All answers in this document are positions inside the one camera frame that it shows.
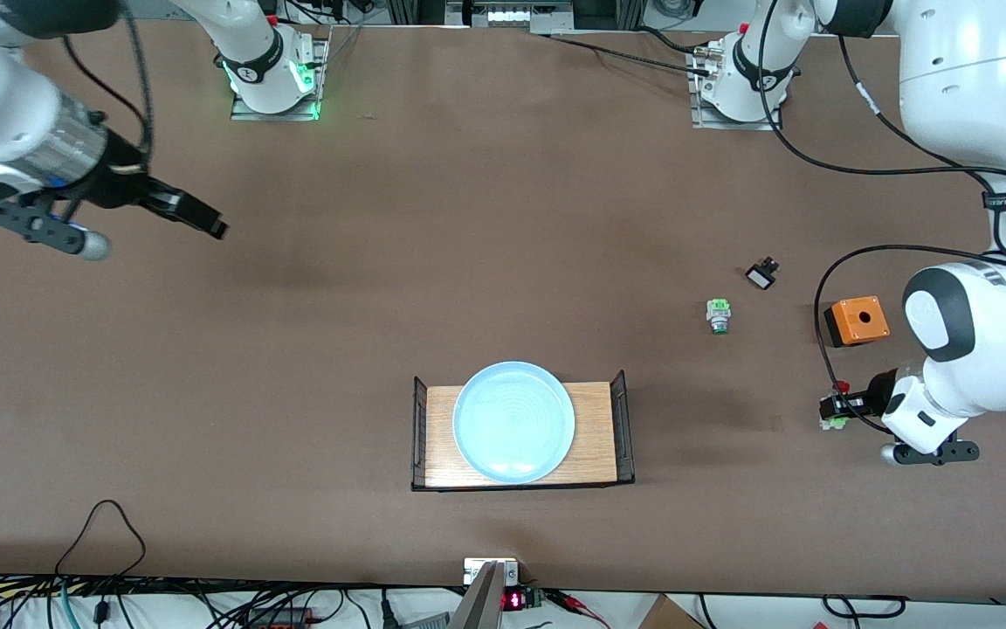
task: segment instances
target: brown table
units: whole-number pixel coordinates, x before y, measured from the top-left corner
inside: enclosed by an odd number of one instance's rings
[[[0,229],[0,573],[50,571],[112,497],[148,574],[455,583],[463,558],[513,554],[566,588],[1006,597],[1006,414],[963,431],[981,461],[944,469],[885,466],[882,435],[815,415],[819,276],[873,243],[987,247],[963,176],[818,170],[768,133],[693,130],[676,72],[506,30],[368,29],[319,123],[231,123],[198,27],[143,31],[155,172],[232,230],[87,208],[115,239],[93,264]],[[642,35],[592,40],[678,60]],[[853,47],[893,105],[895,41]],[[135,95],[123,33],[79,48]],[[135,136],[59,49],[31,56]],[[802,67],[799,146],[927,163],[871,118],[834,41]],[[766,255],[783,268],[760,292],[741,272]],[[897,303],[934,262],[857,260],[826,298]],[[727,337],[703,320],[713,297]],[[891,338],[834,351],[858,386],[923,354],[887,315]],[[625,369],[639,482],[410,493],[413,376],[503,359]],[[128,557],[106,513],[67,568]]]

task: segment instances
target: round plate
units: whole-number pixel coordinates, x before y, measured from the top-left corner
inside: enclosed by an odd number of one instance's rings
[[[566,387],[530,362],[480,370],[453,410],[453,435],[464,461],[507,485],[534,482],[561,465],[574,429]]]

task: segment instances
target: orange block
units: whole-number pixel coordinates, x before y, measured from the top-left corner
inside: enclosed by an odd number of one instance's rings
[[[833,347],[863,345],[890,335],[878,298],[842,299],[825,311]]]

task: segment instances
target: green and white connector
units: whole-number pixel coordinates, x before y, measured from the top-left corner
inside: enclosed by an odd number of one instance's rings
[[[727,334],[727,320],[731,318],[731,306],[726,299],[710,299],[705,303],[705,319],[714,334]]]

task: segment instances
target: teal cable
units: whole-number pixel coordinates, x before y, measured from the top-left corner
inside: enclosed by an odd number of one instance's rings
[[[80,629],[79,622],[76,622],[76,615],[72,613],[71,606],[68,605],[68,582],[60,582],[60,606],[64,608],[64,616],[68,617],[68,625],[72,629]]]

